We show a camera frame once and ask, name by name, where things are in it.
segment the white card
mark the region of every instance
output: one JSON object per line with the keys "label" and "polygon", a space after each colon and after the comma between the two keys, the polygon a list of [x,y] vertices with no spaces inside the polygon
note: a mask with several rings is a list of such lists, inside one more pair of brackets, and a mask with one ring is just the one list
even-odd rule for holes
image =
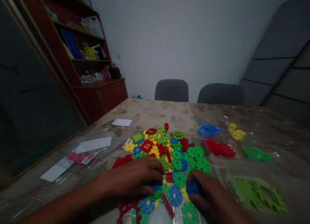
{"label": "white card", "polygon": [[112,125],[119,125],[119,126],[129,126],[131,124],[132,120],[127,119],[116,119]]}
{"label": "white card", "polygon": [[75,153],[83,153],[92,150],[98,150],[100,148],[108,147],[111,145],[112,137],[97,138],[85,142],[81,142],[80,145],[74,150]]}
{"label": "white card", "polygon": [[74,162],[72,160],[64,157],[54,166],[52,166],[47,172],[41,175],[41,179],[47,180],[49,182],[54,182],[58,177],[60,177],[66,170],[68,170]]}

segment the chair backrest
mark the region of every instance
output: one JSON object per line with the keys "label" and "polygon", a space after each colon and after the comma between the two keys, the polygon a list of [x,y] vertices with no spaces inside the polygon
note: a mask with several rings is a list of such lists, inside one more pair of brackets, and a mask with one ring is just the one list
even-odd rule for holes
{"label": "chair backrest", "polygon": [[156,85],[155,100],[188,102],[188,85],[184,80],[160,80]]}
{"label": "chair backrest", "polygon": [[201,88],[197,102],[244,105],[244,91],[239,85],[212,83]]}

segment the blue toy piece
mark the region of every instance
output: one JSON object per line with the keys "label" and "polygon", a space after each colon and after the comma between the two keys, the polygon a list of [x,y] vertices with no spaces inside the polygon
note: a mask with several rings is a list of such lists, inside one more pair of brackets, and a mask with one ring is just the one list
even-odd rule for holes
{"label": "blue toy piece", "polygon": [[195,182],[191,182],[186,185],[186,192],[187,192],[187,195],[191,195],[193,193],[200,195],[198,186]]}
{"label": "blue toy piece", "polygon": [[155,209],[155,204],[150,202],[147,204],[147,198],[140,201],[140,207],[144,214],[150,214]]}
{"label": "blue toy piece", "polygon": [[176,186],[172,186],[170,204],[174,207],[178,207],[181,203],[182,203],[181,190],[178,189]]}
{"label": "blue toy piece", "polygon": [[175,139],[173,138],[173,136],[170,138],[170,141],[171,141],[172,144],[178,144],[178,143],[179,143],[179,141],[178,141],[178,140],[175,140]]}
{"label": "blue toy piece", "polygon": [[141,153],[140,145],[137,145],[135,148],[133,148],[132,153],[134,155],[137,155],[137,154]]}
{"label": "blue toy piece", "polygon": [[184,172],[187,170],[188,165],[187,165],[185,158],[181,158],[181,162],[183,163],[182,171]]}

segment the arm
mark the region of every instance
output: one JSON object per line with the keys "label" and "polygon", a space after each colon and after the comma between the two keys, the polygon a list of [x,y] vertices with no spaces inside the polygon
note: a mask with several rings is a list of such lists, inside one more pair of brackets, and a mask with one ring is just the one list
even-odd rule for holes
{"label": "arm", "polygon": [[257,223],[216,178],[194,169],[187,177],[187,183],[192,181],[199,183],[203,189],[203,195],[191,194],[190,200],[204,217],[221,224]]}
{"label": "arm", "polygon": [[147,185],[162,183],[164,168],[154,157],[143,157],[103,172],[90,182],[41,207],[20,223],[65,223],[91,205],[107,198],[129,195],[154,195]]}

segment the table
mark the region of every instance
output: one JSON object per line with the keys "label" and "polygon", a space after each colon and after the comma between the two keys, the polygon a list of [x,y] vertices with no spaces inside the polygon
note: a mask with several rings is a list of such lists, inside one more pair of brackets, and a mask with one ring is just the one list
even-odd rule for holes
{"label": "table", "polygon": [[[112,126],[116,118],[132,119],[129,127]],[[212,165],[213,173],[222,184],[228,188],[225,178],[228,174],[241,173],[253,168],[255,176],[264,176],[270,180],[276,180],[285,193],[286,199],[292,206],[297,206],[292,217],[283,216],[278,219],[281,222],[309,221],[307,211],[310,210],[310,130],[301,126],[265,107],[243,107],[231,105],[214,105],[201,103],[154,101],[126,99],[115,109],[108,112],[101,119],[87,128],[82,134],[70,141],[61,149],[58,149],[47,159],[32,168],[20,180],[0,194],[0,199],[11,206],[6,212],[7,216],[17,213],[21,207],[25,211],[18,218],[33,212],[56,197],[78,187],[91,180],[102,171],[108,170],[119,156],[126,155],[122,149],[128,138],[139,131],[169,123],[169,131],[182,130],[189,142],[201,145],[202,138],[197,134],[202,123],[210,123],[219,126],[223,134],[217,141],[231,144],[237,152],[235,159],[207,156]],[[251,164],[242,154],[242,143],[234,141],[227,129],[228,123],[235,123],[238,128],[251,133],[259,144],[257,147],[269,154],[277,154],[275,165]],[[114,133],[122,139],[122,143],[112,152],[102,158],[93,160],[88,166],[74,164],[60,181],[43,183],[39,177],[52,165],[67,154],[76,141],[81,137],[90,135],[96,131]],[[116,223],[118,210],[114,209],[102,215],[102,204],[85,213],[79,220],[87,220],[93,223]],[[263,222],[277,222],[268,215],[251,213],[256,219]]]}

